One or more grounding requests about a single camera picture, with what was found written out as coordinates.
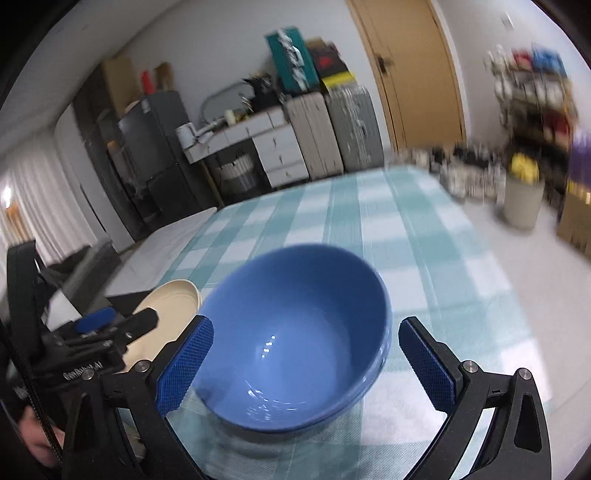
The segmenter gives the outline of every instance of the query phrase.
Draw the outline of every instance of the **blue ceramic bowl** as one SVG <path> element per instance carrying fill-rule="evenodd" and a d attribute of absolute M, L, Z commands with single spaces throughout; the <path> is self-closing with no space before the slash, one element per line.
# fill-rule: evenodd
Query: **blue ceramic bowl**
<path fill-rule="evenodd" d="M 215 335 L 197 394 L 220 418 L 258 432 L 298 430 L 347 410 L 375 381 L 391 341 L 381 278 L 328 245 L 247 262 L 199 313 Z"/>

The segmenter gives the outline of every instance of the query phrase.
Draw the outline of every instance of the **blue gripper pad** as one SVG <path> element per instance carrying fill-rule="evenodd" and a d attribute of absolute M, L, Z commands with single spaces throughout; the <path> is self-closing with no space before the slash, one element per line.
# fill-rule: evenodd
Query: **blue gripper pad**
<path fill-rule="evenodd" d="M 117 312 L 113 307 L 107 307 L 76 320 L 74 328 L 78 333 L 89 333 L 110 324 L 116 315 Z"/>
<path fill-rule="evenodd" d="M 165 417 L 176 410 L 213 344 L 213 323 L 204 317 L 158 379 L 156 408 Z"/>
<path fill-rule="evenodd" d="M 400 324 L 398 343 L 435 410 L 450 414 L 456 404 L 453 378 L 408 319 Z"/>

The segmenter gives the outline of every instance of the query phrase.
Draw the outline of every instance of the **drawer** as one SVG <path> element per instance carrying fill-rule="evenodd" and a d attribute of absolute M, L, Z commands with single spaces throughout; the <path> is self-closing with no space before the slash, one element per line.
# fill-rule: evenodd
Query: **drawer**
<path fill-rule="evenodd" d="M 271 125 L 269 115 L 262 113 L 229 127 L 226 129 L 225 134 L 228 141 L 231 144 L 234 144 L 266 132 L 267 130 L 271 130 L 272 128 L 273 125 Z"/>
<path fill-rule="evenodd" d="M 189 149 L 186 150 L 186 155 L 189 163 L 195 163 L 209 155 L 207 145 L 196 143 L 194 146 L 189 147 Z"/>
<path fill-rule="evenodd" d="M 207 142 L 207 148 L 210 155 L 219 152 L 228 146 L 230 146 L 230 142 L 228 141 L 225 132 L 215 134 L 211 140 Z"/>
<path fill-rule="evenodd" d="M 304 180 L 309 177 L 308 169 L 304 162 L 296 163 L 290 167 L 280 168 L 267 172 L 267 177 L 272 187 L 280 187 L 298 180 Z"/>
<path fill-rule="evenodd" d="M 300 147 L 297 144 L 290 148 L 273 151 L 268 150 L 259 153 L 262 167 L 265 171 L 275 170 L 276 168 L 284 168 L 294 163 L 304 163 L 304 157 L 301 154 Z"/>
<path fill-rule="evenodd" d="M 269 110 L 267 113 L 269 114 L 269 118 L 271 119 L 273 128 L 282 127 L 287 123 L 287 120 L 285 120 L 285 114 L 283 113 L 283 108 L 273 108 Z"/>
<path fill-rule="evenodd" d="M 259 135 L 252 139 L 255 143 L 256 150 L 259 155 L 265 152 L 281 151 L 288 148 L 293 148 L 295 145 L 299 150 L 294 129 L 291 125 L 287 125 L 276 130 L 271 130 L 266 134 Z"/>

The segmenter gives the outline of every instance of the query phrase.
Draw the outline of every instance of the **bowl rim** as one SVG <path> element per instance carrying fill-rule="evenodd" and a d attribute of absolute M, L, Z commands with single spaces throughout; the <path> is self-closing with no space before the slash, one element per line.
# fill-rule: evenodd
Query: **bowl rim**
<path fill-rule="evenodd" d="M 250 261 L 245 262 L 240 267 L 238 267 L 236 270 L 234 270 L 232 273 L 230 273 L 227 277 L 225 277 L 219 283 L 217 288 L 219 288 L 219 286 L 221 286 L 225 281 L 227 281 L 228 279 L 231 279 L 234 275 L 238 274 L 241 271 L 241 269 L 243 269 L 244 266 L 250 264 L 251 262 L 262 261 L 266 257 L 273 255 L 273 254 L 278 254 L 279 252 L 288 251 L 288 250 L 306 249 L 306 248 L 310 248 L 310 247 L 314 247 L 315 249 L 319 249 L 319 248 L 320 249 L 329 249 L 334 252 L 338 252 L 340 254 L 345 254 L 349 258 L 351 258 L 352 260 L 360 262 L 365 268 L 367 268 L 377 278 L 378 283 L 381 287 L 382 296 L 384 298 L 385 316 L 383 319 L 384 321 L 383 321 L 383 326 L 382 326 L 382 338 L 381 338 L 378 348 L 376 349 L 375 355 L 374 355 L 373 359 L 371 360 L 371 362 L 369 363 L 368 367 L 365 368 L 358 375 L 357 379 L 355 379 L 355 381 L 349 385 L 349 388 L 340 396 L 340 398 L 337 401 L 331 403 L 331 405 L 323 408 L 322 410 L 317 411 L 313 415 L 308 416 L 304 421 L 300 421 L 298 423 L 283 422 L 280 425 L 277 425 L 275 427 L 272 427 L 271 425 L 264 426 L 264 427 L 262 427 L 262 426 L 258 427 L 254 424 L 249 424 L 244 421 L 243 422 L 235 422 L 235 421 L 231 421 L 231 420 L 227 419 L 223 415 L 216 412 L 211 406 L 209 406 L 207 404 L 207 402 L 205 400 L 202 399 L 202 402 L 205 404 L 205 406 L 211 412 L 213 412 L 215 415 L 217 415 L 220 419 L 222 419 L 225 422 L 228 422 L 232 425 L 238 426 L 244 430 L 249 430 L 251 432 L 259 432 L 259 433 L 286 433 L 286 432 L 292 432 L 295 430 L 301 430 L 301 429 L 311 427 L 312 425 L 315 425 L 317 423 L 321 423 L 323 420 L 332 418 L 333 416 L 334 417 L 338 416 L 348 406 L 350 406 L 350 404 L 352 402 L 357 403 L 357 401 L 359 401 L 361 398 L 363 398 L 365 393 L 369 390 L 369 388 L 373 385 L 373 383 L 375 382 L 375 380 L 379 376 L 379 374 L 382 370 L 382 365 L 387 360 L 390 346 L 391 346 L 390 344 L 392 342 L 392 306 L 391 306 L 391 302 L 390 302 L 390 296 L 388 294 L 388 289 L 386 288 L 386 285 L 384 284 L 384 281 L 383 281 L 382 277 L 380 276 L 380 274 L 377 272 L 377 270 L 374 269 L 374 267 L 372 267 L 369 264 L 369 262 L 367 262 L 367 260 L 354 254 L 350 250 L 347 250 L 342 247 L 337 247 L 334 245 L 328 245 L 328 244 L 298 244 L 298 245 L 290 245 L 289 247 L 278 248 L 278 249 L 266 252 L 263 255 L 260 255 Z M 213 295 L 214 293 L 215 292 L 211 292 L 207 298 L 210 298 L 211 295 Z M 198 388 L 196 388 L 196 393 L 197 393 L 197 396 L 199 398 L 201 398 L 201 396 L 199 395 Z"/>

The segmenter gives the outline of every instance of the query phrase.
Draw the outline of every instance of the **white table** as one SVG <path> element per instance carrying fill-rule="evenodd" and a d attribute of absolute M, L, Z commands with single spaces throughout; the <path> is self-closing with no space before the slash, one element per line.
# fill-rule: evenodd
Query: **white table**
<path fill-rule="evenodd" d="M 248 138 L 256 146 L 271 187 L 309 178 L 296 135 L 281 107 L 253 115 L 217 132 L 207 143 L 193 145 L 186 151 L 187 158 L 195 163 Z"/>
<path fill-rule="evenodd" d="M 209 218 L 210 208 L 156 230 L 127 259 L 106 288 L 106 296 L 150 290 Z"/>

